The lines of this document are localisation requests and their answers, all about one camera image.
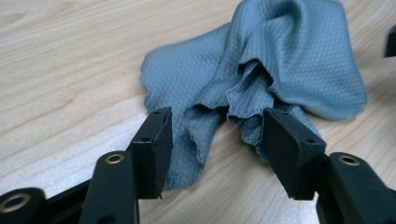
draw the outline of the wood grain surface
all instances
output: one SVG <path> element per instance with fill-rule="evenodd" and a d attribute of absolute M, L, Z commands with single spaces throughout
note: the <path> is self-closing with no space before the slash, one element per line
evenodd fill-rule
<path fill-rule="evenodd" d="M 0 194 L 48 197 L 124 150 L 148 112 L 138 81 L 145 55 L 231 20 L 239 1 L 0 0 Z M 328 143 L 367 160 L 396 189 L 396 58 L 384 59 L 394 0 L 343 0 L 369 95 L 342 122 L 309 118 Z M 220 125 L 198 182 L 141 201 L 142 223 L 318 223 L 315 202 L 295 202 L 271 168 Z"/>

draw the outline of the light wooden surface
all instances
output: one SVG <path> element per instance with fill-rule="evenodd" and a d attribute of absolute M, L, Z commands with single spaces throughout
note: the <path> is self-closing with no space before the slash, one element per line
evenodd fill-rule
<path fill-rule="evenodd" d="M 369 104 L 354 119 L 310 116 L 328 143 L 367 160 L 396 189 L 396 58 L 383 59 L 396 1 L 342 1 Z M 48 197 L 124 150 L 147 116 L 145 54 L 229 21 L 239 1 L 0 1 L 0 194 Z M 231 123 L 219 127 L 191 188 L 141 201 L 142 223 L 318 223 L 315 202 L 289 200 Z"/>

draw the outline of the black mechanical arm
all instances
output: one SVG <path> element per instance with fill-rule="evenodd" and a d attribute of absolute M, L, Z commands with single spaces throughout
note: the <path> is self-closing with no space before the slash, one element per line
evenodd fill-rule
<path fill-rule="evenodd" d="M 46 200 L 41 189 L 0 197 L 0 223 L 139 223 L 138 199 L 161 197 L 170 164 L 170 108 L 152 112 L 126 151 L 109 152 L 91 180 Z M 336 152 L 292 115 L 266 109 L 262 148 L 288 195 L 313 200 L 320 223 L 396 223 L 396 193 L 364 160 Z"/>

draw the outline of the gray fabric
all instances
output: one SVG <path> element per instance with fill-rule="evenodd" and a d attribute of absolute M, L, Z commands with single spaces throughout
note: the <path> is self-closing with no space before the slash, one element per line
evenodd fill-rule
<path fill-rule="evenodd" d="M 223 116 L 265 160 L 265 107 L 283 109 L 318 133 L 302 108 L 339 120 L 367 102 L 344 10 L 330 0 L 244 1 L 230 23 L 149 53 L 141 72 L 146 108 L 174 112 L 170 189 L 196 181 Z"/>

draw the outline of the brass grommet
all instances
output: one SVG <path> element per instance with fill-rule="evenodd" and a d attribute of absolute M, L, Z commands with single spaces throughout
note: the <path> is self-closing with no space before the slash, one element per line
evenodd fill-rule
<path fill-rule="evenodd" d="M 108 164 L 116 164 L 119 163 L 120 161 L 122 161 L 124 159 L 124 156 L 122 156 L 121 154 L 113 154 L 110 155 L 106 158 L 105 162 L 107 162 Z"/>
<path fill-rule="evenodd" d="M 338 157 L 338 160 L 346 165 L 351 165 L 351 166 L 359 166 L 361 163 L 357 161 L 356 159 L 347 156 L 347 155 L 341 155 Z"/>
<path fill-rule="evenodd" d="M 27 203 L 29 203 L 31 196 L 27 193 L 19 193 L 12 195 L 7 198 L 5 201 L 0 203 L 0 212 L 1 213 L 9 213 L 16 211 L 22 207 L 24 207 Z M 17 203 L 9 204 L 14 200 L 19 200 Z"/>

